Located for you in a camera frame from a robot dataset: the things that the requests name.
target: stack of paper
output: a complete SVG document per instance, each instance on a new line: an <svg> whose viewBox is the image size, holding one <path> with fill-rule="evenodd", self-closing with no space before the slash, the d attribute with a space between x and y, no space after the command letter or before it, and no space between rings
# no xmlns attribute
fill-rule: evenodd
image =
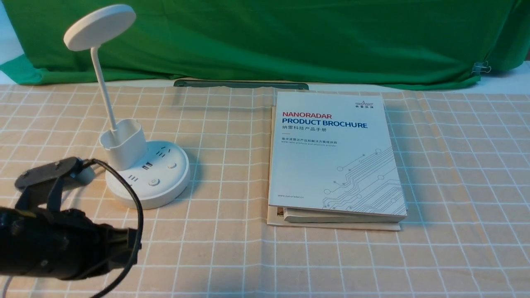
<svg viewBox="0 0 530 298"><path fill-rule="evenodd" d="M268 223L399 230L407 216L380 97L279 92Z"/></svg>

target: white desk lamp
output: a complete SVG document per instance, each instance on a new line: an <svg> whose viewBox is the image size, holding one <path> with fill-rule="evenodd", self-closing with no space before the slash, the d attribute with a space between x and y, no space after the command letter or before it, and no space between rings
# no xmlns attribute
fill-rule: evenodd
<svg viewBox="0 0 530 298"><path fill-rule="evenodd" d="M124 119L116 123L114 118L98 49L127 30L135 19L136 14L128 5L104 7L73 24L64 35L64 43L72 51L90 49L111 124L111 129L100 136L100 144L111 167L129 182L140 198L142 208L153 209L168 204L184 191L190 181L190 163L184 150L176 144L146 141L138 121ZM105 179L117 200L136 208L129 193L112 174L107 172Z"/></svg>

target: power outlet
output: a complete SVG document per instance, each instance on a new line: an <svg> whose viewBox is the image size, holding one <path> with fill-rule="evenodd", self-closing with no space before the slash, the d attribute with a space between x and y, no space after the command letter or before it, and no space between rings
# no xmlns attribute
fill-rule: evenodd
<svg viewBox="0 0 530 298"><path fill-rule="evenodd" d="M147 141L147 154L131 168L118 172L132 186L143 209L154 209L175 200L190 181L190 162L184 150L167 141ZM125 187L106 172L107 186L115 198L136 208Z"/></svg>

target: logo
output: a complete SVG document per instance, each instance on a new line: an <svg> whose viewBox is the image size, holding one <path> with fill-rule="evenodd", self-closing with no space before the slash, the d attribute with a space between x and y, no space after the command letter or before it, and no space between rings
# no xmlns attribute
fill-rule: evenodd
<svg viewBox="0 0 530 298"><path fill-rule="evenodd" d="M372 102L368 103L363 100L363 102L356 102L355 107L362 108L362 109L373 109L374 104Z"/></svg>

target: green cloth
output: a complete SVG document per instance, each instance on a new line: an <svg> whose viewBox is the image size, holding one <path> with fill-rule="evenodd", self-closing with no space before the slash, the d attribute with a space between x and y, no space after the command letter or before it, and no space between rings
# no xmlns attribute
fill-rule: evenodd
<svg viewBox="0 0 530 298"><path fill-rule="evenodd" d="M19 84L94 82L68 27L109 0L3 0L25 55L0 66ZM530 0L125 0L134 25L99 50L112 80L195 77L456 89L475 63L519 65Z"/></svg>

